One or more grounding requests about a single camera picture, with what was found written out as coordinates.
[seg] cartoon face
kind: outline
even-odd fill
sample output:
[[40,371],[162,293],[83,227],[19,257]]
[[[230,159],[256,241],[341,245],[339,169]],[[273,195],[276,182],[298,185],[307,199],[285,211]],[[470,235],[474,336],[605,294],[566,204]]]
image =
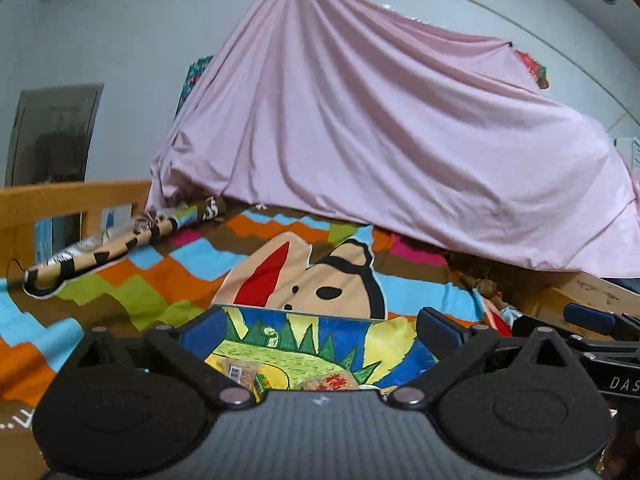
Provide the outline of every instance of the cartoon face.
[[347,240],[312,266],[310,252],[311,246],[293,233],[273,238],[229,273],[213,302],[386,319],[366,244]]
[[372,261],[365,244],[347,240],[329,256],[278,286],[267,308],[385,319],[384,300],[373,277]]

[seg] red shape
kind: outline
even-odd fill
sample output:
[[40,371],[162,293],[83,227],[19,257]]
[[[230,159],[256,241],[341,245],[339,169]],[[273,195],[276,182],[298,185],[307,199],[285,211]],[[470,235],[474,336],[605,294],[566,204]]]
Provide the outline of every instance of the red shape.
[[344,377],[341,377],[338,374],[333,374],[328,376],[326,378],[326,381],[329,383],[329,386],[331,386],[331,388],[334,390],[339,390],[342,386],[344,386],[347,383],[347,379],[345,379]]
[[254,270],[236,294],[234,304],[265,306],[269,296],[276,290],[280,271],[287,261],[289,242],[282,244]]
[[489,312],[489,314],[494,318],[495,327],[498,329],[498,333],[502,337],[511,337],[513,335],[511,333],[511,328],[509,328],[509,325],[507,325],[500,316],[491,311]]
[[533,76],[537,76],[540,70],[540,64],[526,52],[516,50],[516,54],[518,54],[520,60],[526,65],[529,73]]

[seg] barcode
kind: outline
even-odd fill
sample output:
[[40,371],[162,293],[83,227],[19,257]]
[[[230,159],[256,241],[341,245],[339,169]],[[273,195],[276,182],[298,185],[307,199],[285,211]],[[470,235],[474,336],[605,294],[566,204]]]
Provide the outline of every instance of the barcode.
[[229,367],[229,379],[240,384],[240,377],[242,377],[242,368],[231,365]]

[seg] door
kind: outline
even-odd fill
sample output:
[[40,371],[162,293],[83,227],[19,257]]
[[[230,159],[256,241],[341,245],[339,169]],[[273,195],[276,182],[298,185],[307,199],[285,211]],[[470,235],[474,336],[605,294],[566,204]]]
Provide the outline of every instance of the door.
[[102,87],[78,85],[21,92],[5,186],[84,180]]

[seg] wooden railing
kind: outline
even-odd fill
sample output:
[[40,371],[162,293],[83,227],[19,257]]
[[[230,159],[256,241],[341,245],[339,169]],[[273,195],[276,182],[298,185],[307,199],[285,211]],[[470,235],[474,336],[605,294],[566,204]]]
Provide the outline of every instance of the wooden railing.
[[100,229],[102,210],[132,205],[141,212],[149,181],[70,182],[0,189],[0,277],[34,263],[34,226],[43,218],[81,214],[81,237]]

